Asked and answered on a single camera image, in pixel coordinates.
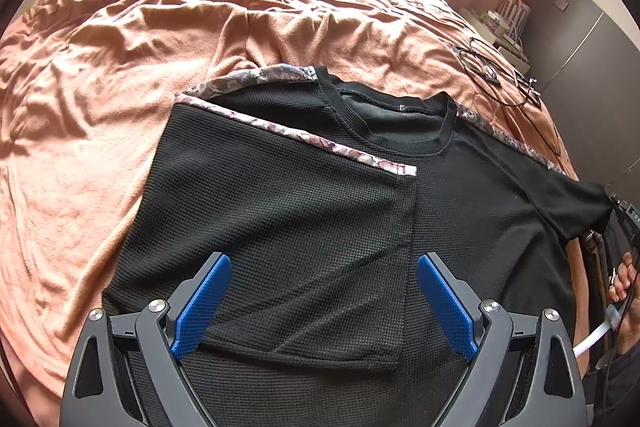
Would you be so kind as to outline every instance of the bed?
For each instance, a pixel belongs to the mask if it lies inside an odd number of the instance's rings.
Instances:
[[[575,178],[544,106],[527,105],[526,118],[465,73],[452,45],[471,36],[443,0],[39,0],[12,23],[0,42],[0,329],[39,425],[58,423],[75,340],[113,274],[177,91],[280,62],[324,64],[395,95],[446,90]],[[522,97],[510,84],[496,96]],[[577,247],[568,252],[580,340],[586,276]]]

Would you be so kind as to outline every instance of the metal screw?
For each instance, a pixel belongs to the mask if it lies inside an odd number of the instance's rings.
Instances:
[[[164,310],[165,306],[166,302],[164,302],[162,299],[156,299],[155,301],[149,302],[149,311],[158,313]]]
[[[495,313],[500,311],[500,304],[496,301],[488,300],[482,302],[482,309],[488,313]]]
[[[560,314],[556,310],[547,308],[545,310],[545,317],[548,318],[550,321],[556,321],[560,318]]]
[[[102,308],[95,308],[89,312],[89,320],[99,321],[103,315],[104,315],[104,312],[102,311]]]

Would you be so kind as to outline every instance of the black t-shirt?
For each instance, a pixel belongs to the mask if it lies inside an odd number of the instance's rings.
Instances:
[[[446,93],[396,98],[316,68],[210,102],[172,110],[104,305],[138,311],[230,256],[183,361],[220,427],[428,425],[465,362],[418,288],[427,251],[481,299],[555,308],[572,337],[564,246],[606,222],[602,186],[469,124]]]

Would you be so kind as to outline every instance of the blue gripper pad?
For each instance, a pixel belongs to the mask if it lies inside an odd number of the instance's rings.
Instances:
[[[195,351],[231,282],[231,260],[222,254],[175,321],[171,352],[177,360]]]
[[[418,259],[418,284],[436,314],[451,349],[470,361],[478,352],[474,325],[449,284],[426,255]]]

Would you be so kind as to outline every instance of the bag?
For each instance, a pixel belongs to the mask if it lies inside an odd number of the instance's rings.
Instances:
[[[510,22],[510,30],[507,35],[519,38],[524,30],[531,8],[522,0],[502,0],[496,11]]]

